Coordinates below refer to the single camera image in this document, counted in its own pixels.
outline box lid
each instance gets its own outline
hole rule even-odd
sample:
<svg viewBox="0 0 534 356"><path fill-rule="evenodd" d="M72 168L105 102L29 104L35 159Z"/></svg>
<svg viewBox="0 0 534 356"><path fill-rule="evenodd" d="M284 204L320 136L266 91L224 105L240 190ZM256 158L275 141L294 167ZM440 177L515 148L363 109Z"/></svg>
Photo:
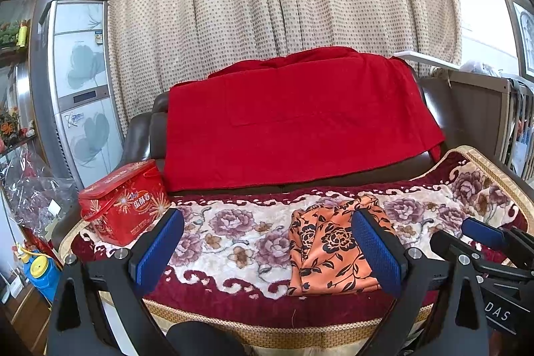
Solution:
<svg viewBox="0 0 534 356"><path fill-rule="evenodd" d="M78 194L78 198L82 200L97 200L102 198L125 181L153 167L156 167L156 161L154 159L128 163L83 189Z"/></svg>

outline floral rug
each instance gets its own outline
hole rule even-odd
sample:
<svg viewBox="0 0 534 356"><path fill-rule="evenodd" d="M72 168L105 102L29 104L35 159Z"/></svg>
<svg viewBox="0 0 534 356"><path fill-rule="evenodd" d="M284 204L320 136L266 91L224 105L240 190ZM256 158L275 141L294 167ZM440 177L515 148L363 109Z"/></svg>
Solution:
<svg viewBox="0 0 534 356"><path fill-rule="evenodd" d="M200 316L233 325L228 327L244 339L271 348L303 344L296 344L294 336L290 344L265 343L265 334L245 338L243 331L249 327L265 328L272 335L273 331L317 328L322 334L324 328L338 325L351 325L358 330L368 327L368 322L380 318L391 303L392 299L381 290L286 295L292 276L288 239L292 213L317 206L335 207L363 195L376 198L405 247L418 247L431 258L437 256L431 251L429 240L438 230L472 242L461 233L461 223L467 217L495 227L514 224L526 230L534 209L508 176L467 146L448 152L427 174L398 183L315 188L287 194L173 198L184 215L185 231L157 288L145 298L149 309L169 321ZM332 251L343 249L335 243L330 245ZM488 259L503 260L496 252L474 242L472 245L482 249ZM91 226L83 223L62 243L62 258L69 248L84 260L109 257L116 249L102 242ZM429 293L425 304L432 303L434 296ZM328 346L324 336L323 341L314 339L309 332L301 337L305 346Z"/></svg>

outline brown leather sofa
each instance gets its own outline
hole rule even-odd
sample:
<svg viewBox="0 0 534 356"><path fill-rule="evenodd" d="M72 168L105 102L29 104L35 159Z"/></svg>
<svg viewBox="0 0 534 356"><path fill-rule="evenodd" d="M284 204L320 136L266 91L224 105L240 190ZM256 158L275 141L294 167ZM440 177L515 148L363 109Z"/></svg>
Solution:
<svg viewBox="0 0 534 356"><path fill-rule="evenodd" d="M481 129L476 135L469 135L462 125L463 111L485 110L483 107L471 106L462 108L458 105L453 90L447 80L440 78L425 78L418 80L421 98L425 101L432 115L436 119L445 135L445 142L442 144L442 152L459 145L470 145L482 150L487 147L484 144L493 140L492 135L496 132L484 131ZM123 164L155 159L158 168L162 171L165 164L165 154L167 149L167 111L169 96L162 93L156 97L152 112L142 113L132 118L126 140L124 152L119 166ZM521 178L504 167L495 156L487 156L499 168L507 173L523 192L534 200L534 191ZM387 183L390 181L406 180L419 176L432 168L434 162L428 152L401 161L399 163L373 169L364 172L352 173L338 177L321 180L314 180L308 183L260 186L232 189L234 193L254 194L254 193L280 193L291 192L295 189L308 186L360 186L369 183ZM228 192L228 189L210 191L211 193ZM52 234L52 244L57 249L63 238L80 220L79 209L72 208L69 213L59 222Z"/></svg>

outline plastic bag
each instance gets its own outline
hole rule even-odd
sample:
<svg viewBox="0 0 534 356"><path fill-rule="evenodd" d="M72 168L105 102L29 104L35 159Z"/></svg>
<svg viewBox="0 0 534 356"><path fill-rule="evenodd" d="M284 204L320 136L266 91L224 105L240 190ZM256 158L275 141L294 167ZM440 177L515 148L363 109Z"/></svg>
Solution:
<svg viewBox="0 0 534 356"><path fill-rule="evenodd" d="M11 216L17 224L44 238L47 225L56 216L61 219L71 203L76 201L74 180L54 177L41 157L29 150L26 144L14 154L4 171Z"/></svg>
<svg viewBox="0 0 534 356"><path fill-rule="evenodd" d="M486 76L501 77L500 73L488 64L470 59L460 67L460 71L467 73L485 74Z"/></svg>

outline blue sprayer bottle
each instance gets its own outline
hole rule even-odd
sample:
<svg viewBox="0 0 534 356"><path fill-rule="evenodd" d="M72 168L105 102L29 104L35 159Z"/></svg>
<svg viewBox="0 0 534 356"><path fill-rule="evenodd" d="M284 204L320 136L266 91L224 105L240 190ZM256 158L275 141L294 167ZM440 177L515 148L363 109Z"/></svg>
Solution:
<svg viewBox="0 0 534 356"><path fill-rule="evenodd" d="M52 258L42 255L39 251L34 251L33 254L24 252L20 256L24 263L24 274L34 284L34 287L52 303L61 272Z"/></svg>

